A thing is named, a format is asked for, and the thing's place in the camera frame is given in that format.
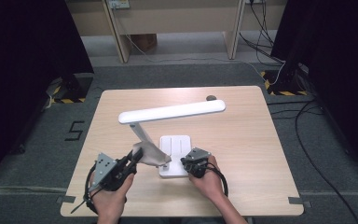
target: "table top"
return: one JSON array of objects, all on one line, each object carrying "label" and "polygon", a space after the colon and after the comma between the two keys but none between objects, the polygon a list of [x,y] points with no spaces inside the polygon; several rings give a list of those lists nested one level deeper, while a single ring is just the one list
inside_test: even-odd
[{"label": "table top", "polygon": [[[158,146],[162,135],[189,135],[192,147],[215,155],[226,177],[228,197],[247,217],[298,216],[302,204],[291,204],[298,191],[260,88],[201,87],[104,91],[89,128],[66,196],[65,217],[96,216],[82,202],[87,174],[98,154],[113,159],[127,155],[140,140],[129,125],[118,122],[124,111],[182,105],[206,100],[209,95],[226,103],[222,113],[144,122],[142,126]],[[123,217],[217,217],[217,209],[186,177],[161,178],[158,168],[138,164],[127,194]]]}]

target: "desk lamp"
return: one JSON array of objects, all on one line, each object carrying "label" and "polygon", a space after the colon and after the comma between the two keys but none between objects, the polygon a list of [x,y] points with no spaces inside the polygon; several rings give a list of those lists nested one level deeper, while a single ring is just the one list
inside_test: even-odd
[{"label": "desk lamp", "polygon": [[[222,112],[226,104],[222,100],[211,100],[186,105],[171,105],[150,109],[141,109],[123,112],[118,116],[121,124],[130,124],[135,134],[143,142],[154,144],[147,132],[142,128],[141,122],[178,119],[196,115],[204,115]],[[163,135],[160,137],[159,149],[171,156],[172,161],[166,165],[159,166],[159,175],[163,178],[183,177],[188,173],[185,171],[180,159],[191,151],[191,141],[188,135]]]}]

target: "cable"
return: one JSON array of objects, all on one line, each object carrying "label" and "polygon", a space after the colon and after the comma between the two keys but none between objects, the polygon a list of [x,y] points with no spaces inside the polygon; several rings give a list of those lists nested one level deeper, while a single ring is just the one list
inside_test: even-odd
[{"label": "cable", "polygon": [[278,82],[279,76],[281,75],[282,68],[284,67],[285,64],[286,64],[286,63],[284,63],[284,64],[281,66],[281,68],[279,69],[278,75],[277,75],[277,77],[275,78],[275,81],[272,82],[272,83],[269,83],[269,85],[272,86],[272,85],[275,85],[275,84]]},{"label": "cable", "polygon": [[78,206],[76,206],[72,211],[71,214],[73,214],[81,205],[83,205],[83,203],[86,203],[87,207],[93,211],[95,214],[97,213],[97,210],[95,208],[95,206],[92,204],[92,200],[91,197],[93,197],[96,193],[100,192],[100,190],[98,190],[97,192],[95,192],[91,197],[89,195],[89,182],[91,179],[91,175],[92,172],[95,171],[95,168],[97,166],[97,161],[92,165],[92,167],[89,169],[89,173],[87,174],[87,178],[86,178],[86,183],[84,186],[84,195],[83,195],[83,201],[81,202],[81,204],[79,204]]},{"label": "cable", "polygon": [[[324,115],[324,113],[316,113],[316,112],[311,112],[310,110],[312,110],[313,108],[318,108],[319,106],[314,106],[311,108],[308,108],[307,110],[304,110],[303,113],[309,113],[309,114],[313,114],[313,115]],[[287,109],[287,110],[281,110],[281,111],[276,111],[276,112],[272,112],[270,113],[270,115],[275,115],[275,114],[281,114],[281,113],[285,113],[285,112],[298,112],[300,110],[295,110],[295,109]],[[287,118],[273,118],[273,119],[294,119],[296,116],[294,117],[287,117]]]},{"label": "cable", "polygon": [[265,55],[266,57],[270,58],[271,60],[273,60],[273,61],[275,61],[275,62],[277,62],[277,63],[283,63],[283,61],[281,61],[281,60],[279,60],[279,59],[277,59],[277,58],[275,58],[275,57],[270,56],[270,55],[269,55],[268,53],[266,53],[264,50],[262,50],[262,49],[259,48],[259,47],[263,47],[263,48],[271,48],[271,47],[265,46],[265,45],[255,44],[255,43],[253,43],[253,42],[251,42],[251,41],[245,39],[245,37],[243,37],[243,35],[241,34],[241,32],[240,32],[240,37],[243,39],[243,41],[245,41],[245,43],[246,43],[249,47],[251,47],[252,49],[255,49],[255,50],[256,50],[256,57],[257,57],[257,60],[258,60],[260,63],[265,64],[265,65],[268,65],[268,66],[280,66],[280,65],[277,65],[277,64],[270,64],[270,63],[263,63],[263,62],[261,62],[260,58],[259,58],[258,55],[257,55],[257,52],[262,53],[263,55]]},{"label": "cable", "polygon": [[262,2],[262,9],[263,9],[263,24],[260,22],[260,19],[258,19],[257,14],[255,14],[253,4],[251,4],[251,10],[255,15],[255,18],[257,19],[258,24],[261,27],[260,35],[264,36],[264,38],[266,38],[267,41],[269,41],[270,45],[273,46],[274,42],[272,41],[271,37],[269,36],[268,30],[266,30],[267,29],[267,24],[266,24],[266,7],[267,7],[267,4],[266,4],[266,1],[264,1],[264,0],[261,0],[261,2]]},{"label": "cable", "polygon": [[296,129],[296,137],[298,139],[298,143],[300,144],[302,150],[304,151],[307,159],[310,161],[310,164],[312,165],[312,167],[316,170],[316,172],[318,172],[318,174],[321,176],[321,178],[330,186],[330,188],[336,193],[336,195],[339,197],[339,199],[341,199],[342,202],[344,202],[344,204],[347,206],[347,208],[350,210],[353,218],[355,219],[356,223],[358,223],[358,217],[356,216],[356,214],[353,212],[351,206],[348,204],[348,202],[344,199],[344,197],[339,193],[339,191],[336,189],[336,187],[334,187],[334,185],[323,175],[323,173],[321,172],[321,170],[315,165],[315,163],[313,162],[312,158],[310,157],[310,154],[308,153],[308,151],[305,149],[302,140],[299,136],[298,133],[298,118],[302,115],[303,111],[305,110],[305,108],[311,104],[313,101],[306,103],[298,112],[298,114],[296,115],[296,121],[295,121],[295,129]]},{"label": "cable", "polygon": [[210,162],[207,162],[206,164],[207,165],[209,164],[209,165],[213,166],[213,168],[205,167],[205,169],[213,171],[215,174],[217,174],[220,177],[220,179],[222,180],[222,183],[223,183],[223,188],[224,188],[224,191],[225,191],[225,195],[226,195],[226,197],[228,197],[228,184],[227,184],[225,176],[217,169],[217,167],[214,164],[212,164]]}]

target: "hand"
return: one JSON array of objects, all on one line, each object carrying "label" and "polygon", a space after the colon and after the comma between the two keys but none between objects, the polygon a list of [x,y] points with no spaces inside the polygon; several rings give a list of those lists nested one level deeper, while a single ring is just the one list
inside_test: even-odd
[{"label": "hand", "polygon": [[[220,171],[214,156],[210,156],[208,158],[208,162],[213,164],[216,169]],[[202,178],[196,178],[192,174],[189,174],[189,179],[201,192],[201,194],[211,201],[216,197],[221,197],[224,195],[221,179],[212,170],[207,169],[205,171],[205,175]]]},{"label": "hand", "polygon": [[[99,224],[118,223],[121,214],[123,214],[126,194],[132,185],[133,178],[134,174],[130,174],[124,181],[123,185],[116,191],[101,190],[96,193],[98,190],[95,189],[90,193],[90,196],[96,193],[92,197],[92,202],[98,212]],[[94,174],[91,175],[89,182],[92,183],[93,179]]]},{"label": "hand", "polygon": [[[208,162],[213,164],[216,169],[220,171],[214,156],[210,156],[208,158]],[[199,189],[201,194],[214,204],[220,214],[222,214],[226,223],[247,224],[246,220],[237,211],[229,198],[226,197],[223,192],[220,176],[218,176],[215,172],[212,170],[206,170],[205,175],[202,178],[196,178],[190,174],[189,179],[194,186]]]}]

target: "yellow and black tape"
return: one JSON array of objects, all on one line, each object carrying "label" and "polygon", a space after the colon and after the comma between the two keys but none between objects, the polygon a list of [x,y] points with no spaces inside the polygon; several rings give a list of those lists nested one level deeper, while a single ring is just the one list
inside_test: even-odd
[{"label": "yellow and black tape", "polygon": [[270,95],[307,95],[306,91],[303,90],[276,90],[276,86],[269,83],[269,77],[266,76],[266,72],[261,72],[261,77],[264,78],[264,85],[266,86],[267,93]]},{"label": "yellow and black tape", "polygon": [[54,96],[60,91],[61,86],[58,86],[55,91],[53,92],[53,103],[58,103],[58,104],[73,104],[73,103],[84,103],[86,101],[86,98],[82,97],[82,98],[55,98]]}]

